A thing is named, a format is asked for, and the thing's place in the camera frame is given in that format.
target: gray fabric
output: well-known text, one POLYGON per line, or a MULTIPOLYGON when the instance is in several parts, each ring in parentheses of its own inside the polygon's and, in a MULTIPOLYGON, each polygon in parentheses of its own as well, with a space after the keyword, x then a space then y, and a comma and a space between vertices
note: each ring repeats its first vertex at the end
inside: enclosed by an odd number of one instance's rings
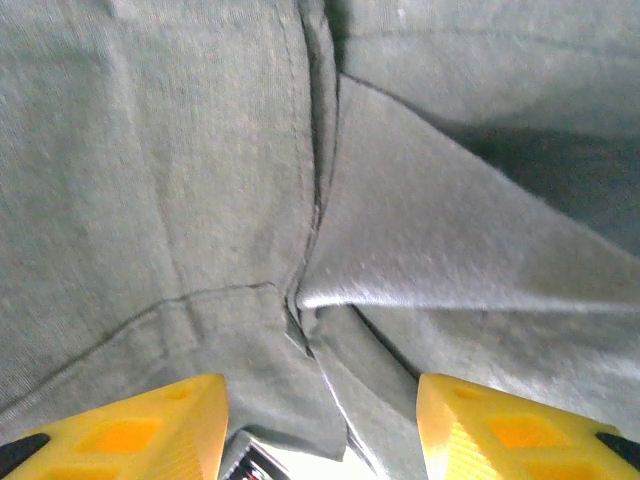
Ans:
POLYGON ((297 4, 0 13, 0 441, 218 371, 230 436, 339 457, 344 421, 285 336, 315 218, 297 4))
POLYGON ((416 426, 416 378, 353 308, 305 311, 302 325, 356 453, 379 478, 427 478, 416 426))
POLYGON ((636 258, 392 99, 342 78, 340 100, 331 199, 300 306, 640 308, 636 258))
POLYGON ((640 438, 640 9, 327 11, 0 0, 0 441, 205 371, 221 476, 349 435, 425 478, 422 371, 640 438))
POLYGON ((353 439, 383 478, 425 478, 421 372, 640 437, 628 419, 640 395, 640 317, 610 314, 640 309, 638 260, 346 77, 331 196, 298 301, 353 439), (341 306, 350 303, 359 310, 341 306), (540 313, 562 311, 609 315, 540 313))
POLYGON ((344 73, 640 253, 635 3, 328 4, 344 73))

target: crease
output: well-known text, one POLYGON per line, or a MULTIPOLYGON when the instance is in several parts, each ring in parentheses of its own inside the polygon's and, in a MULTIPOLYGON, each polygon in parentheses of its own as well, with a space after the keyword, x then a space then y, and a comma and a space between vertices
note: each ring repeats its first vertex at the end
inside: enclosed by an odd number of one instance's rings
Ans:
POLYGON ((38 385, 35 388, 30 389, 29 391, 21 395, 19 398, 16 398, 10 401, 9 403, 5 404, 3 408, 0 410, 0 418, 5 416, 6 412, 9 412, 10 410, 16 408, 21 403, 23 403, 28 397, 32 397, 36 395, 37 392, 45 389, 47 384, 53 381, 56 377, 64 375, 76 364, 78 364, 79 362, 82 362, 83 360, 87 359, 98 350, 109 345, 113 340, 117 339, 121 334, 125 333, 130 328, 134 327, 143 318, 147 317, 150 313, 153 313, 154 311, 157 311, 165 306, 186 304, 187 302, 190 302, 198 297, 204 297, 209 295, 220 295, 220 294, 226 294, 230 292, 238 292, 242 290, 261 290, 263 288, 274 288, 277 290, 277 286, 273 282, 265 281, 265 282, 258 282, 258 283, 252 283, 252 284, 227 285, 227 286, 218 287, 218 288, 194 290, 193 292, 189 292, 187 294, 180 295, 178 297, 161 299, 149 305, 148 307, 140 310, 134 315, 131 315, 130 317, 126 318, 116 329, 104 335, 102 339, 96 342, 94 345, 82 351, 80 354, 76 355, 75 357, 73 357, 72 359, 64 363, 62 366, 60 366, 59 368, 55 369, 54 371, 52 371, 51 373, 43 377, 38 382, 38 385))

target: gray cloth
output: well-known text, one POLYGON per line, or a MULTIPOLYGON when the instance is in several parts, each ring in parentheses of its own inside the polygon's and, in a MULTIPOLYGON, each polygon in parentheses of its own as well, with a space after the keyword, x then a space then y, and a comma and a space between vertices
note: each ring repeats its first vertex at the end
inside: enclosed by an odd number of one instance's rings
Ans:
POLYGON ((213 371, 230 438, 340 457, 340 412, 285 335, 319 20, 287 0, 0 9, 0 441, 213 371))
POLYGON ((640 308, 639 260, 389 97, 341 78, 339 132, 300 306, 640 308))
POLYGON ((400 103, 341 78, 331 196, 298 302, 353 441, 381 477, 425 478, 420 372, 640 438, 629 418, 640 395, 640 316, 611 315, 640 309, 639 279, 635 257, 400 103))
POLYGON ((0 441, 207 371, 221 476, 425 478, 425 371, 640 438, 638 6, 324 11, 0 0, 0 441))
POLYGON ((636 3, 327 3, 345 74, 640 253, 636 3))

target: black corner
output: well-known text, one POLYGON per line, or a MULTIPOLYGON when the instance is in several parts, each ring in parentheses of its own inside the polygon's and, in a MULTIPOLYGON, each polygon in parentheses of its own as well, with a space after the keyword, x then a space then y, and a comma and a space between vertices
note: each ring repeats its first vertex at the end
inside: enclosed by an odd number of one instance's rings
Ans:
POLYGON ((596 433, 596 438, 640 472, 640 443, 604 432, 596 433))
POLYGON ((49 440, 51 437, 46 433, 36 433, 0 446, 0 479, 13 472, 31 455, 44 447, 49 440))

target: yellow plastic wedge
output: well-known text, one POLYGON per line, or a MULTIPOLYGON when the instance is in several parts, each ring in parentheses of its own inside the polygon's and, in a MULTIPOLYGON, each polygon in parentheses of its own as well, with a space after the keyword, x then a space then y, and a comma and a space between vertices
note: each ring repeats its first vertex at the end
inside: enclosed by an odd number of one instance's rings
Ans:
POLYGON ((27 435, 51 440, 6 480, 214 480, 228 419, 222 375, 202 375, 27 435))
POLYGON ((609 425, 444 375, 423 375, 417 419, 429 480, 638 480, 595 437, 609 425))

